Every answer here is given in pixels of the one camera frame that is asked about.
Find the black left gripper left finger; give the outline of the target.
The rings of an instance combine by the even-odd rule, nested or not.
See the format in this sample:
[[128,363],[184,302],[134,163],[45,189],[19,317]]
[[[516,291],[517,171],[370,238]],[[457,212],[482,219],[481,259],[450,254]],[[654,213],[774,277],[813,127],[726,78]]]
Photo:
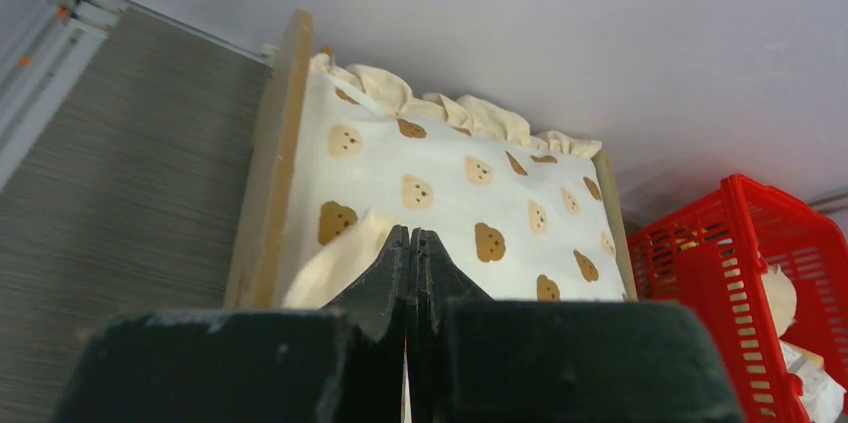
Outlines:
[[392,228],[373,263],[328,304],[353,328],[339,422],[404,420],[409,249],[409,230]]

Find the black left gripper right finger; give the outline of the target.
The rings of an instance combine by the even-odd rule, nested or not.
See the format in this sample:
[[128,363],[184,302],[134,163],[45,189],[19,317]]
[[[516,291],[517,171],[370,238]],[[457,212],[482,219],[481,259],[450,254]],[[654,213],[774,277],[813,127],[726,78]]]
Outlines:
[[415,229],[409,267],[409,396],[413,422],[448,422],[452,364],[449,307],[490,296],[453,261],[436,232]]

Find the large bear print cushion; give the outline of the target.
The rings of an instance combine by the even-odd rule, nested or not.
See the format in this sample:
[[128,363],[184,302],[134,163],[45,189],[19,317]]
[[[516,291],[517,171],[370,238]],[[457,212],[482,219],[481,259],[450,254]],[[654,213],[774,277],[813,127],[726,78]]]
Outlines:
[[597,172],[585,156],[555,155],[471,136],[424,116],[378,107],[413,94],[382,70],[367,90],[311,67],[296,153],[300,214],[284,233],[288,281],[367,211],[437,233],[455,264],[496,299],[624,301],[635,294],[615,247]]

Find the small bear print pillow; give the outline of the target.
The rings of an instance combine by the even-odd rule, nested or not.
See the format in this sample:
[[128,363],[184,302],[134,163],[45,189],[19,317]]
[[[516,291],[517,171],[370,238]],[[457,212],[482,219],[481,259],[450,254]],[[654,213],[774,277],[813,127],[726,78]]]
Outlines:
[[398,223],[397,217],[367,211],[300,269],[282,307],[318,309],[328,304],[374,263]]

